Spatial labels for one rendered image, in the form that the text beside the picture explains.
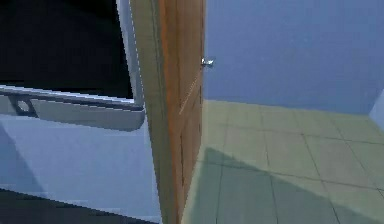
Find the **brown wooden room door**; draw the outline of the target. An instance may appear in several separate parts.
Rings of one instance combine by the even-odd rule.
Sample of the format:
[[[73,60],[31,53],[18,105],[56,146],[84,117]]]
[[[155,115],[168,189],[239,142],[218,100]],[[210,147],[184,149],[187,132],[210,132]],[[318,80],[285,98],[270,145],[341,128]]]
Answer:
[[[205,0],[130,0],[162,224],[181,224],[202,139]]]

